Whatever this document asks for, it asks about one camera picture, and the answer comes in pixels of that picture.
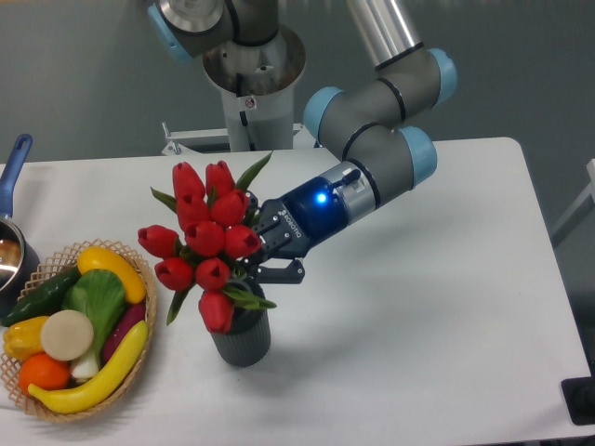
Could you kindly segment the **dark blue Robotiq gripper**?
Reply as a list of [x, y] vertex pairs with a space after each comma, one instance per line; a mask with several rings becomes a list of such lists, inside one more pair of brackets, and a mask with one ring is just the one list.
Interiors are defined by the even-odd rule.
[[[245, 209], [258, 209], [258, 198], [244, 193]], [[260, 248], [252, 259], [293, 259], [284, 267], [265, 267], [247, 259], [245, 270], [259, 284], [300, 284], [305, 269], [300, 259], [312, 247], [324, 242], [348, 226], [346, 205], [334, 193], [327, 179], [311, 179], [260, 207], [253, 230], [260, 238]]]

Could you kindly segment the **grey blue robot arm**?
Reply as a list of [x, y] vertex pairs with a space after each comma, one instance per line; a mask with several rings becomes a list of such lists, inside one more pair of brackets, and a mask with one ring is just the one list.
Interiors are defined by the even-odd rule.
[[[456, 90], [453, 61], [428, 48], [403, 3], [351, 1], [349, 11], [375, 66], [354, 93], [316, 92], [303, 124], [337, 165], [258, 206], [261, 247], [241, 260], [262, 283], [298, 283], [310, 249], [414, 189], [437, 166], [432, 140], [408, 120]], [[293, 89], [305, 67], [299, 37], [274, 1], [155, 1], [148, 14], [177, 59], [201, 58], [219, 90], [233, 151], [293, 145]]]

